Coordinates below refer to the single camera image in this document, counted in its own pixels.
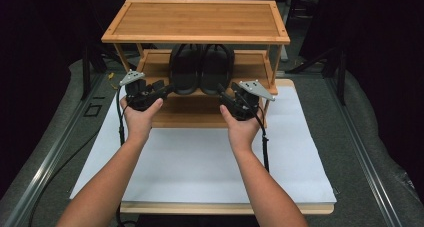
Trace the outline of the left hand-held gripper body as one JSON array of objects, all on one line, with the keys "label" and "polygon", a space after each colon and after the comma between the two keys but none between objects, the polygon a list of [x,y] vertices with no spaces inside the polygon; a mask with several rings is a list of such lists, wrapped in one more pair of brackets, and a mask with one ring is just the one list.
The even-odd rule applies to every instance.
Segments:
[{"label": "left hand-held gripper body", "polygon": [[119,85],[125,88],[126,101],[134,110],[145,111],[160,97],[160,90],[154,90],[152,84],[144,79],[145,74],[130,70]]}]

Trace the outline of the black slipper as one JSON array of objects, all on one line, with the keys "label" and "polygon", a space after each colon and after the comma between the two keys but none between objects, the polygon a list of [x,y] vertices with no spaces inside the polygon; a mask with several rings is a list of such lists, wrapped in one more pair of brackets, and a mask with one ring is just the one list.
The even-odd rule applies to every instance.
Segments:
[{"label": "black slipper", "polygon": [[216,95],[218,86],[227,88],[233,75],[235,53],[223,44],[207,44],[201,58],[200,89]]},{"label": "black slipper", "polygon": [[169,83],[179,95],[192,94],[199,84],[199,68],[202,55],[199,44],[176,45],[169,60]]}]

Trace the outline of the wooden shoe rack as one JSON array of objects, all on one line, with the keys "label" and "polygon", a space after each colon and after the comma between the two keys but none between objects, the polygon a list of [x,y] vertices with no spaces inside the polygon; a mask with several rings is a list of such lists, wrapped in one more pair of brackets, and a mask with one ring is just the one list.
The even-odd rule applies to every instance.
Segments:
[{"label": "wooden shoe rack", "polygon": [[259,81],[277,95],[279,63],[270,61],[270,51],[290,43],[274,1],[262,0],[126,0],[102,36],[120,56],[124,68],[132,67],[122,50],[137,46],[141,56],[135,69],[148,83],[168,79],[168,49],[144,49],[154,44],[256,45],[256,50],[237,50],[233,80]]}]

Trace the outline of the metal floor rail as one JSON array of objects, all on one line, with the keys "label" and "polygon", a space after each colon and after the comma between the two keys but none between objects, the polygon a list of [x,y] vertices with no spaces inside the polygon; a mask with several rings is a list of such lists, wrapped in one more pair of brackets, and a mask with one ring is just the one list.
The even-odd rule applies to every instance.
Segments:
[{"label": "metal floor rail", "polygon": [[342,104],[337,95],[337,86],[333,79],[324,79],[324,82],[337,106],[344,123],[348,129],[349,135],[353,141],[354,151],[358,162],[365,175],[377,206],[385,220],[387,227],[403,227],[398,214],[387,194],[387,191],[377,173],[375,166],[365,148],[365,145],[359,135],[359,132],[353,122],[348,108]]},{"label": "metal floor rail", "polygon": [[105,74],[83,81],[73,75],[39,142],[0,199],[0,227],[53,227],[93,146],[114,90]]}]

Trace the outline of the person's left hand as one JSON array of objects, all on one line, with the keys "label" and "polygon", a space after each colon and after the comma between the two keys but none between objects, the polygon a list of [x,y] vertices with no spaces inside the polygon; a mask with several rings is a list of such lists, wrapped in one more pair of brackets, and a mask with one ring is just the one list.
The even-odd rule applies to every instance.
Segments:
[{"label": "person's left hand", "polygon": [[125,97],[120,100],[120,105],[122,108],[126,108],[124,118],[128,129],[127,141],[137,145],[144,145],[152,128],[153,118],[163,105],[163,99],[157,99],[145,111],[137,111],[131,108]]}]

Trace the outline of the black metal stand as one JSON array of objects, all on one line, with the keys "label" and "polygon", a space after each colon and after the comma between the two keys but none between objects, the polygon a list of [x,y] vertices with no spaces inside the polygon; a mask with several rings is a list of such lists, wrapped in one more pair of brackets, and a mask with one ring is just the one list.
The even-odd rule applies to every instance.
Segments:
[{"label": "black metal stand", "polygon": [[95,72],[104,73],[107,69],[102,57],[101,49],[98,45],[86,45],[82,50],[82,73],[83,73],[83,93],[81,99],[84,100],[91,92],[91,73],[93,67]]},{"label": "black metal stand", "polygon": [[337,90],[336,95],[339,102],[344,105],[345,104],[345,76],[346,76],[346,53],[342,51],[340,53],[340,64],[337,71]]}]

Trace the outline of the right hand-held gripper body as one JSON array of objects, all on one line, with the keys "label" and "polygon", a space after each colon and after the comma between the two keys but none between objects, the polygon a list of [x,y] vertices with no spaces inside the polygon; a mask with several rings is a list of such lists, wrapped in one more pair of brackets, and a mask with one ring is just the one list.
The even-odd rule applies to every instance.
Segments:
[{"label": "right hand-held gripper body", "polygon": [[237,120],[254,118],[261,99],[275,100],[275,97],[258,80],[233,82],[231,89],[235,96],[231,113]]}]

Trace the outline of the person's right hand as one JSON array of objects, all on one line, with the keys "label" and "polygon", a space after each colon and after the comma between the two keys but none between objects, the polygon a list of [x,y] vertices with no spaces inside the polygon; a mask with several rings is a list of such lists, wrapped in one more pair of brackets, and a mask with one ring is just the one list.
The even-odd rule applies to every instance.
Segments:
[{"label": "person's right hand", "polygon": [[252,143],[257,135],[260,125],[257,120],[238,121],[224,106],[220,106],[220,112],[227,124],[230,146],[234,152],[251,151]]}]

